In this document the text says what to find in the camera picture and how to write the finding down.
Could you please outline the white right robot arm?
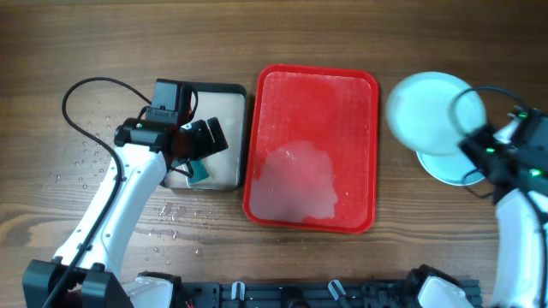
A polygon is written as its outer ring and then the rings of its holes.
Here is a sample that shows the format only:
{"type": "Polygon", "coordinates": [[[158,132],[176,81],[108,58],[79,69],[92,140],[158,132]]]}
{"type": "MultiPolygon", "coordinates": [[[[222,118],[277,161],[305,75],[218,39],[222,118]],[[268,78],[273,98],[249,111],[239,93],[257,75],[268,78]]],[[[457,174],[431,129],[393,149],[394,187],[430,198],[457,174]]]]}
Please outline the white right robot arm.
{"type": "Polygon", "coordinates": [[[499,248],[491,304],[547,306],[547,147],[536,128],[484,125],[459,147],[493,185],[499,248]]]}

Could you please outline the teal sponge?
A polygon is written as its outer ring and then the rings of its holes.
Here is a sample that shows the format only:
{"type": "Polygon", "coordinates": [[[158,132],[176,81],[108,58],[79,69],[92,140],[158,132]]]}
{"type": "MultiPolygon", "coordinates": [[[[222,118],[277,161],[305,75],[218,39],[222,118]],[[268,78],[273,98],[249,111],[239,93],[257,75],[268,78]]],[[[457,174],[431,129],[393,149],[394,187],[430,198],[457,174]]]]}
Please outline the teal sponge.
{"type": "Polygon", "coordinates": [[[210,177],[210,174],[202,161],[190,161],[188,171],[192,171],[193,174],[191,178],[188,178],[188,185],[196,184],[210,177]]]}

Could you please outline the light blue plate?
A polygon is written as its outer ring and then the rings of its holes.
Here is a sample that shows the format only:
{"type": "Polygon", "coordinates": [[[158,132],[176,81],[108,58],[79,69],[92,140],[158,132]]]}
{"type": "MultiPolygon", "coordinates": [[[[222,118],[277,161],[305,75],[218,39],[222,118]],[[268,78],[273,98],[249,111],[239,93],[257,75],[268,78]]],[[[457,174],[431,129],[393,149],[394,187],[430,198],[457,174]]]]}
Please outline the light blue plate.
{"type": "Polygon", "coordinates": [[[461,152],[451,156],[432,156],[416,152],[422,167],[435,179],[452,186],[465,187],[477,184],[485,177],[461,152]]]}
{"type": "Polygon", "coordinates": [[[385,114],[391,132],[413,151],[433,156],[457,153],[464,134],[487,121],[485,106],[470,87],[451,74],[410,75],[387,98],[385,114]]]}

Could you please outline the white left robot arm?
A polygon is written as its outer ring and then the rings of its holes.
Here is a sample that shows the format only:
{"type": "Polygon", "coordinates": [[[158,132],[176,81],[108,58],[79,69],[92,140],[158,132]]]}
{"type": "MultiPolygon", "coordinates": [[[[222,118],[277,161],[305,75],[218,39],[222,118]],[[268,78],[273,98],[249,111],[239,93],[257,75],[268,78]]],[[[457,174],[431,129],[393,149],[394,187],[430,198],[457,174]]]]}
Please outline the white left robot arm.
{"type": "Polygon", "coordinates": [[[123,256],[147,200],[173,169],[228,147],[219,120],[183,126],[128,118],[112,161],[74,232],[51,261],[33,260],[22,281],[29,307],[189,307],[177,275],[144,272],[119,281],[123,256]]]}

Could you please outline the light blue plate top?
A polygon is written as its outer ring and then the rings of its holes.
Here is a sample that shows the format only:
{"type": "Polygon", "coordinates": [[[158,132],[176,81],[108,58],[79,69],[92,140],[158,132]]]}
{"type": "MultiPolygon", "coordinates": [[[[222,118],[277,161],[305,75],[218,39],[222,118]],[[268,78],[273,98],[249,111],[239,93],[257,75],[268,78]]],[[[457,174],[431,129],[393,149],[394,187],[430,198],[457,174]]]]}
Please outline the light blue plate top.
{"type": "Polygon", "coordinates": [[[451,74],[410,75],[387,98],[385,114],[391,132],[413,151],[433,156],[457,153],[464,134],[487,121],[485,106],[470,87],[451,74]]]}

